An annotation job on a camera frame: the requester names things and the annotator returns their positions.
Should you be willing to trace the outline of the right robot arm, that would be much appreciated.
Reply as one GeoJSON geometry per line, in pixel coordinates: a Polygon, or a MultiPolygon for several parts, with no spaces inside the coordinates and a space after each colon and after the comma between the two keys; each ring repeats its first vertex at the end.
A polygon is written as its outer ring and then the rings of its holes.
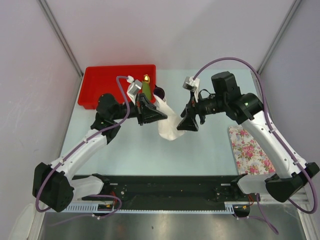
{"type": "Polygon", "coordinates": [[[251,193],[266,193],[284,203],[308,183],[320,168],[315,162],[306,162],[290,145],[283,147],[283,136],[267,123],[268,115],[263,103],[253,93],[242,94],[234,74],[224,71],[211,77],[214,93],[203,98],[199,91],[200,80],[187,77],[183,88],[190,92],[190,99],[181,113],[179,131],[196,132],[205,123],[207,115],[225,113],[241,125],[257,141],[271,160],[275,172],[264,175],[244,175],[230,188],[231,196],[242,201],[251,193]]]}

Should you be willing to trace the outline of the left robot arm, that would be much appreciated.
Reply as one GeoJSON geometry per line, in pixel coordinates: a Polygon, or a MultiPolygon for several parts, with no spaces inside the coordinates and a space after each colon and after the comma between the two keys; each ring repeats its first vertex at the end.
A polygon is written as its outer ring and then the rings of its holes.
{"type": "Polygon", "coordinates": [[[136,118],[140,125],[166,120],[168,116],[159,111],[145,94],[138,93],[135,103],[120,104],[110,93],[101,95],[96,115],[86,136],[66,155],[50,164],[41,162],[34,170],[32,194],[38,212],[40,203],[56,212],[65,210],[72,201],[95,195],[100,200],[110,196],[107,180],[92,174],[74,179],[77,171],[101,148],[107,146],[117,135],[121,124],[128,118],[136,118]]]}

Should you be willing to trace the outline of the white paper napkin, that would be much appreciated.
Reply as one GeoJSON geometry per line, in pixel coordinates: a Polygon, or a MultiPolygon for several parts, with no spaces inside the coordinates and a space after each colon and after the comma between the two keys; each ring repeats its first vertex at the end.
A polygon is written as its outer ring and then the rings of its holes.
{"type": "Polygon", "coordinates": [[[167,115],[166,119],[157,121],[158,134],[168,141],[173,141],[183,136],[186,131],[177,130],[177,126],[182,120],[181,117],[172,110],[165,100],[156,95],[154,97],[156,109],[167,115]]]}

